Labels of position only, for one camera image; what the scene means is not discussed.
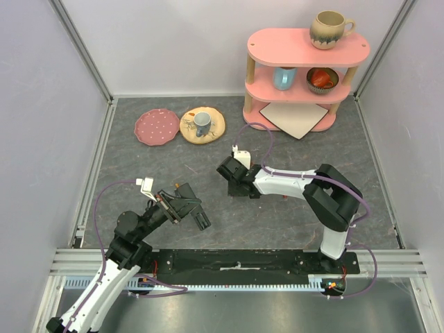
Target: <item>gray floor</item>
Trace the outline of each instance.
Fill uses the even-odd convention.
[[[147,238],[155,248],[308,248],[321,244],[322,225],[305,201],[281,196],[263,196],[259,200],[230,198],[227,184],[216,172],[230,154],[231,144],[245,124],[242,97],[187,97],[119,99],[95,196],[116,180],[154,177],[154,190],[172,192],[174,183],[189,182],[212,227],[199,232],[192,218],[180,225],[165,223]],[[219,140],[193,145],[179,133],[164,146],[149,147],[137,141],[134,124],[141,114],[153,108],[168,108],[181,117],[199,106],[219,110],[227,130]],[[248,129],[240,149],[249,150],[253,162],[259,162],[268,148],[268,134]],[[285,133],[275,133],[275,149],[268,165],[276,169],[308,170],[322,163],[335,166],[364,194],[373,212],[359,224],[353,243],[374,249],[398,248],[376,170],[352,98],[345,100],[336,123],[323,133],[309,133],[301,140]],[[126,210],[142,213],[146,199],[135,185],[117,185],[102,196],[97,223],[104,244],[113,237],[117,217]],[[87,222],[84,248],[98,248],[91,215]]]
[[[350,292],[367,281],[349,279]],[[64,291],[58,315],[79,297]],[[364,296],[327,301],[319,293],[201,291],[156,299],[120,295],[100,333],[425,333],[408,280],[378,280]]]

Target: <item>pink shelf board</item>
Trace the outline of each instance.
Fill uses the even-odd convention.
[[[265,125],[266,127],[270,128],[270,130],[280,130],[280,128],[277,128],[274,126],[270,121],[268,121],[267,118],[265,118],[259,111],[265,108],[268,105],[268,103],[256,101],[253,99],[251,112],[246,113],[244,111],[244,120],[247,123],[261,123],[262,125]],[[319,105],[322,108],[329,109],[330,105]],[[336,120],[335,114],[326,114],[325,117],[319,121],[316,126],[313,127],[311,132],[323,132],[324,130],[328,130],[330,127],[332,127],[334,121]],[[257,130],[264,130],[261,126],[251,126],[253,128],[256,128]]]
[[[280,91],[273,86],[273,67],[256,67],[255,82],[245,84],[248,93],[258,101],[283,103],[339,103],[350,93],[349,85],[342,85],[343,74],[339,75],[338,85],[328,94],[316,95],[308,89],[307,72],[309,68],[298,68],[298,73],[290,89]]]
[[[358,33],[342,37],[330,50],[310,41],[309,29],[267,28],[248,39],[248,52],[257,62],[275,67],[354,67],[370,54],[370,45]]]

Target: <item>patterned bowl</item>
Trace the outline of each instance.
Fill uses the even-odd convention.
[[[330,80],[334,83],[333,87],[331,88],[319,88],[315,85],[312,85],[311,81],[311,76],[313,75],[313,72],[316,69],[322,69],[324,71],[326,71],[328,73],[328,75],[330,75]],[[307,85],[308,88],[311,90],[311,92],[317,94],[317,95],[325,95],[328,94],[329,92],[331,92],[339,83],[339,75],[331,68],[328,67],[313,67],[311,68],[308,73],[307,73]]]

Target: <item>wall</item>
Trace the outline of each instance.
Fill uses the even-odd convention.
[[[0,322],[28,333],[106,103],[48,1],[0,1],[0,43]]]
[[[246,43],[267,27],[309,27],[322,10],[357,22],[372,48],[402,0],[64,0],[114,94],[244,92]]]
[[[361,99],[401,236],[444,310],[444,3],[417,1]]]

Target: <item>pink plate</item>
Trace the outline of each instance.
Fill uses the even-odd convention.
[[[173,111],[153,109],[136,121],[134,134],[149,146],[161,146],[171,141],[179,131],[180,120]]]

